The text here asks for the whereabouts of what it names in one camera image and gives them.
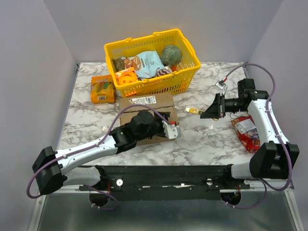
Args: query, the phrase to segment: gray wall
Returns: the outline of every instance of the gray wall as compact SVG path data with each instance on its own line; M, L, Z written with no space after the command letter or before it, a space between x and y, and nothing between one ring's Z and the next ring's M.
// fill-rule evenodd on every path
M44 0L73 57L104 61L104 44L179 28L201 61L248 61L282 0Z
M268 68L277 82L273 110L280 127L301 153L293 171L295 198L308 230L308 1L284 0L250 61ZM248 74L258 89L270 91L270 78L254 67Z
M31 166L57 144L76 65L41 0L1 1L0 31L0 230L24 231Z

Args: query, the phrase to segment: brown box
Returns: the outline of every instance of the brown box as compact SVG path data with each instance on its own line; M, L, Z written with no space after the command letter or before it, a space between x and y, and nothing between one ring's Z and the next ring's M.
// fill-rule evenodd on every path
M154 95L145 95L145 96L134 96L129 98L120 99L119 108L122 111L124 108L132 104L145 104L149 107L156 109L158 112L170 112L169 121L175 121L179 124L179 119L177 112L174 108L174 101L172 94L170 92L154 94ZM147 110L145 107L132 107L124 112L120 117L121 125L124 125L132 119L133 116L137 115L139 111ZM169 140L167 137L153 136L152 139L144 139L137 142L137 145L151 144L151 143L160 143Z

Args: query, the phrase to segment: red bag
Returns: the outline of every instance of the red bag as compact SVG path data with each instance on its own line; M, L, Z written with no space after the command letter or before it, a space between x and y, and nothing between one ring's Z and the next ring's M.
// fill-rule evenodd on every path
M250 116L241 116L231 123L245 149L250 153L256 153L260 148L260 138L253 119Z

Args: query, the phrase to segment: marble countertop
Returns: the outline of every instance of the marble countertop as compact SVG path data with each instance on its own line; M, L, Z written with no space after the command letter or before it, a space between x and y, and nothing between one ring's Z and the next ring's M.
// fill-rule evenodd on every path
M239 63L202 63L187 92L174 95L182 137L175 141L138 146L116 156L103 157L91 165L226 165L249 161L252 154L240 143L229 114L218 121L200 119L185 112L186 107L206 109L221 90L215 87ZM87 143L105 134L119 112L116 103L92 104L93 76L109 74L106 63L81 63L69 105L59 149ZM239 68L226 84L226 98L237 96L237 82L245 78Z

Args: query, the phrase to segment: orange container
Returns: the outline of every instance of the orange container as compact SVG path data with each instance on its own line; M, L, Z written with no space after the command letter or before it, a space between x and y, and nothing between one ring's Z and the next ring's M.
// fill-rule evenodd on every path
M113 59L121 57L133 57L144 51L157 51L161 55L167 45L176 45L182 51L183 57L172 74L154 77L143 81L119 85L115 73L117 70L112 62ZM122 97L134 95L148 95L162 92L178 94L187 91L192 78L201 64L190 42L183 36L179 29L162 32L154 32L152 35L141 38L127 38L118 42L107 43L104 46L106 52L106 63L113 77L115 88Z

